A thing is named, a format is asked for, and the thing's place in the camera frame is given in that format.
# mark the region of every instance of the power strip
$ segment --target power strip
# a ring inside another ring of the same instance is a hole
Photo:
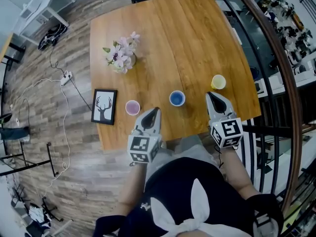
[[[64,75],[60,79],[61,86],[63,87],[70,79],[73,78],[73,74],[71,72],[65,71]]]

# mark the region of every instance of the deer silhouette picture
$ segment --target deer silhouette picture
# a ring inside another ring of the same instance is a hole
[[[100,97],[98,97],[95,102],[95,106],[98,107],[98,111],[100,112],[100,121],[110,121],[110,119],[107,119],[104,117],[104,112],[112,107],[112,100],[109,98],[109,105],[108,107],[105,107],[105,104],[104,104],[104,109],[102,109],[99,106],[99,103],[100,103]]]

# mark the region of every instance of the picture frame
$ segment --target picture frame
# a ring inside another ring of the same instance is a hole
[[[91,122],[114,125],[117,92],[115,89],[94,90]]]

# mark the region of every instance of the gray shorts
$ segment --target gray shorts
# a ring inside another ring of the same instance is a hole
[[[161,167],[182,157],[202,160],[219,169],[214,157],[205,149],[200,138],[197,135],[193,135],[183,138],[180,141],[180,144],[176,147],[175,152],[169,149],[160,148],[153,162],[149,163],[147,166],[146,182]]]

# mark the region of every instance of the white marker cube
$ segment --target white marker cube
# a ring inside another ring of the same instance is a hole
[[[240,118],[213,122],[211,126],[211,135],[220,148],[239,145],[239,142],[243,137]]]
[[[155,158],[160,148],[160,136],[129,135],[127,152],[132,161],[149,163]]]

